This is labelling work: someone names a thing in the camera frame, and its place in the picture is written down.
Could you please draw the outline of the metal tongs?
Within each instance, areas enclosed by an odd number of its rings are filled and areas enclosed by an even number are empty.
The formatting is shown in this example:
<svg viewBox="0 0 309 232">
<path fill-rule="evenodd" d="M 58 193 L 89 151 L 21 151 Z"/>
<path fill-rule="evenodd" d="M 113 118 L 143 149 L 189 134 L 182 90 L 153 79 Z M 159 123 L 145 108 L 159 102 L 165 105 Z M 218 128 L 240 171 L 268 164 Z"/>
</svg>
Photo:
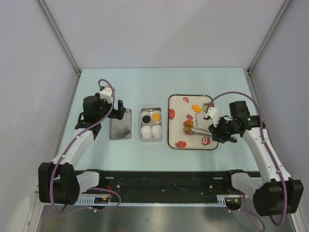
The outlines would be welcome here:
<svg viewBox="0 0 309 232">
<path fill-rule="evenodd" d="M 191 128 L 193 135 L 201 135 L 201 136 L 207 136 L 207 137 L 212 137 L 212 134 L 209 131 L 206 130 L 200 130 L 196 129 L 195 127 Z M 227 139 L 228 142 L 236 143 L 237 138 L 234 136 L 231 136 L 229 139 Z"/>
</svg>

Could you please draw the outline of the black round cookie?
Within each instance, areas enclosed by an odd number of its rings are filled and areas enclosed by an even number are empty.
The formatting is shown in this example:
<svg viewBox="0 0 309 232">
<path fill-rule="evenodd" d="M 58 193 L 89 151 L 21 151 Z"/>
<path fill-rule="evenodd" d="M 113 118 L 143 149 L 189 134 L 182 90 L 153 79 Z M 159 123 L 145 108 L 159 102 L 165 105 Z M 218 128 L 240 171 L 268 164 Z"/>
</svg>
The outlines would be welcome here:
<svg viewBox="0 0 309 232">
<path fill-rule="evenodd" d="M 142 122 L 143 122 L 144 124 L 150 123 L 150 122 L 151 122 L 151 117 L 150 117 L 149 115 L 144 115 L 144 116 L 142 117 Z"/>
</svg>

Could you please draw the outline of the tan round cookie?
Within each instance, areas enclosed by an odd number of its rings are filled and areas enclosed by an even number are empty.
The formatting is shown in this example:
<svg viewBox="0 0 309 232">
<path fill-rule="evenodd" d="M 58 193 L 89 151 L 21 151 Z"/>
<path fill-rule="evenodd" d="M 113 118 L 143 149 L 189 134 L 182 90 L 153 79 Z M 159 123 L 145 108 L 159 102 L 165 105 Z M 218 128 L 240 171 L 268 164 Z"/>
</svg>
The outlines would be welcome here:
<svg viewBox="0 0 309 232">
<path fill-rule="evenodd" d="M 153 118 L 153 121 L 158 122 L 158 121 L 161 120 L 161 114 L 160 113 L 154 113 L 154 114 L 152 114 L 152 118 Z"/>
</svg>

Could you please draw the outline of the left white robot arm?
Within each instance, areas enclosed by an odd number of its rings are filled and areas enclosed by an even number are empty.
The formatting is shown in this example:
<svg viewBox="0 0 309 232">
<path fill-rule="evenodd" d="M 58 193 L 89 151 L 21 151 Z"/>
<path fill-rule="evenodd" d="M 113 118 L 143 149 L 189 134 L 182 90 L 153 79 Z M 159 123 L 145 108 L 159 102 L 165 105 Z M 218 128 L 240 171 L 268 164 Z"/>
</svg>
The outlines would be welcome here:
<svg viewBox="0 0 309 232">
<path fill-rule="evenodd" d="M 38 168 L 39 199 L 43 203 L 74 205 L 79 195 L 88 189 L 102 193 L 107 182 L 98 171 L 75 169 L 87 148 L 95 141 L 103 119 L 122 120 L 126 112 L 123 101 L 118 108 L 107 97 L 99 94 L 83 99 L 83 111 L 79 114 L 72 141 L 65 151 L 50 162 L 43 162 Z"/>
</svg>

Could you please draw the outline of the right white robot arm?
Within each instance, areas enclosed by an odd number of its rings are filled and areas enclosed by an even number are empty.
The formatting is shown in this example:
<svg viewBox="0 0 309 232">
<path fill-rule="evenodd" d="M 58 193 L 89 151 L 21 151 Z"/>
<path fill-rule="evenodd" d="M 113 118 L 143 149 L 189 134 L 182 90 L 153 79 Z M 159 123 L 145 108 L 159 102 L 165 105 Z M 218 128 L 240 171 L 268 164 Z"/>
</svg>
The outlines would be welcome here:
<svg viewBox="0 0 309 232">
<path fill-rule="evenodd" d="M 252 116 L 245 101 L 229 105 L 231 119 L 226 120 L 217 108 L 209 107 L 204 119 L 211 122 L 209 131 L 213 141 L 236 143 L 239 135 L 253 154 L 261 176 L 256 181 L 242 170 L 228 171 L 223 189 L 228 194 L 241 191 L 253 200 L 260 216 L 294 214 L 300 203 L 304 186 L 295 180 L 280 162 L 274 148 L 266 137 L 267 130 L 258 115 Z"/>
</svg>

